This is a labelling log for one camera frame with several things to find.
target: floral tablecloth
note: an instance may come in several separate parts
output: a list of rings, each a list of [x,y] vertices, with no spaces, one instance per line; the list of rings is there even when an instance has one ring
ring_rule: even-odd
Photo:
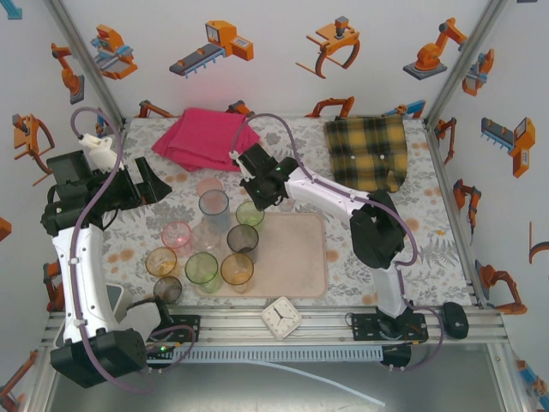
[[[141,181],[133,159],[146,156],[157,175],[172,186],[173,192],[162,202],[121,212],[105,231],[103,248],[106,280],[123,285],[134,300],[150,296],[158,280],[150,276],[144,259],[154,248],[162,246],[160,231],[170,221],[187,221],[192,227],[200,222],[196,185],[204,178],[216,177],[225,186],[234,211],[249,199],[238,183],[239,173],[203,169],[188,173],[151,150],[151,146],[170,128],[175,118],[136,118],[124,143],[124,163],[135,182]],[[328,148],[321,118],[289,118],[298,150],[304,163],[320,175],[332,179]],[[281,124],[271,118],[251,123],[261,137],[260,143],[275,159],[292,155],[290,140]],[[404,121],[408,145],[408,173],[401,189],[391,195],[400,215],[407,221],[418,241],[418,262],[405,268],[407,295],[416,304],[442,305],[453,300],[471,305],[462,267],[455,248],[448,216],[419,119]],[[297,202],[295,211],[319,214],[325,223],[328,291],[321,299],[293,300],[296,305],[349,306],[375,305],[376,289],[369,269],[353,254],[351,232],[347,225],[307,203]],[[406,242],[405,258],[411,256]],[[265,299],[206,298],[180,276],[183,293],[180,305],[262,306]]]

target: pink cloth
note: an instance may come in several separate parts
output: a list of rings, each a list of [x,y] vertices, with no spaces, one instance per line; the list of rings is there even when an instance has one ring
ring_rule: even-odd
[[[245,119],[243,114],[187,109],[153,145],[153,151],[189,172],[202,167],[237,172],[239,169],[232,164],[229,151],[234,134]],[[258,141],[259,135],[246,125],[235,149],[243,153]]]

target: yellow plaid cloth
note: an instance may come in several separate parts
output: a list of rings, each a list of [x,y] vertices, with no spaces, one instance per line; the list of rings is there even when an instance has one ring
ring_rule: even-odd
[[[344,118],[324,125],[335,181],[359,191],[398,191],[407,171],[402,116]]]

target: gray floor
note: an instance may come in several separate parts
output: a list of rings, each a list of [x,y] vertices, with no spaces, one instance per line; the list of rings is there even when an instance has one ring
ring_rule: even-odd
[[[378,364],[293,363],[386,403],[388,411],[499,411],[492,369],[480,345],[445,346],[428,366],[389,374]],[[137,377],[132,383],[140,384]],[[381,410],[324,383],[255,365],[183,365],[154,379],[155,391],[129,395],[112,385],[84,390],[60,378],[50,408],[64,411],[367,412]]]

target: white clock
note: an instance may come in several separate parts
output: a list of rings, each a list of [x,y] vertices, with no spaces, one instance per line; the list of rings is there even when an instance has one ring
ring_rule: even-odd
[[[261,317],[277,341],[290,335],[301,324],[301,315],[287,298],[279,298],[262,312]]]

